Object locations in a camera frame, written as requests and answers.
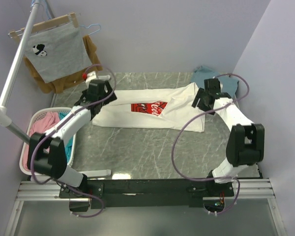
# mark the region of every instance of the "laundry basket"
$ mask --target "laundry basket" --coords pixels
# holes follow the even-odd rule
[[[32,125],[36,121],[38,121],[40,119],[43,119],[48,112],[69,113],[70,111],[71,111],[71,108],[69,108],[69,107],[50,107],[50,108],[46,108],[46,109],[43,109],[43,110],[40,110],[40,111],[36,112],[34,114],[34,116],[30,119],[30,123],[29,123],[29,127],[28,127],[28,130],[27,130],[27,134],[29,134]],[[72,164],[73,164],[73,157],[74,157],[74,150],[75,150],[75,142],[76,142],[76,134],[73,136],[71,155],[70,155],[69,162],[67,163],[68,166],[72,166]],[[20,158],[20,169],[21,169],[21,171],[24,174],[31,176],[31,172],[28,171],[27,169],[25,169],[24,166],[23,166],[23,155],[24,155],[24,151],[25,151],[26,145],[27,144],[25,144],[25,143],[23,144],[21,158]]]

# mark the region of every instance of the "blue folded cloth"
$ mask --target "blue folded cloth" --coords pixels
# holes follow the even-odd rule
[[[67,115],[68,113],[62,113],[62,112],[59,112],[58,115],[59,115],[59,119],[62,120],[63,118],[65,118],[65,116]],[[65,146],[65,156],[67,158],[67,163],[69,162],[70,160],[70,156],[71,156],[71,151],[72,151],[72,145],[73,145],[73,137],[69,140],[69,142],[67,143],[67,145]]]
[[[191,78],[191,82],[195,82],[199,88],[205,88],[204,80],[211,79],[214,76],[220,75],[220,73],[211,70],[208,67],[201,66],[197,69]],[[218,77],[218,80],[223,85],[222,92],[227,92],[231,97],[234,97],[237,87],[238,87],[238,79],[237,78],[230,78],[228,76],[221,76]]]

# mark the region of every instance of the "panda graphic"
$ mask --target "panda graphic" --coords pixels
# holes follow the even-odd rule
[[[47,56],[47,52],[44,51],[45,45],[44,44],[37,44],[33,46],[34,53],[39,57]]]

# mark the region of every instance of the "wall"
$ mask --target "wall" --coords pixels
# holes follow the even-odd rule
[[[14,0],[0,0],[0,94],[17,45],[9,39],[11,29],[23,27],[27,21],[21,6]],[[31,116],[50,105],[51,95],[42,94],[24,65],[8,102],[7,114],[23,130]],[[0,126],[0,235],[3,235],[11,215],[15,196],[22,178],[18,167],[22,142]]]
[[[295,0],[270,2],[234,72],[251,86],[240,105],[266,128],[261,168],[295,236]]]
[[[76,12],[81,24],[101,24],[91,37],[101,62],[115,72],[190,72],[202,64],[230,72],[269,0],[49,2],[56,16]]]

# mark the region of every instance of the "marble tabletop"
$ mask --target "marble tabletop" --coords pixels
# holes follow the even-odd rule
[[[192,73],[116,73],[117,89],[174,89],[190,83]],[[58,94],[55,107],[72,107],[85,84]],[[176,145],[175,162],[185,175],[206,177],[225,158],[229,137],[218,116],[206,116],[203,133],[183,132]],[[77,133],[74,162],[77,171],[112,170],[112,178],[177,178],[171,148],[178,130],[107,128],[86,124]],[[253,165],[239,177],[260,177]]]

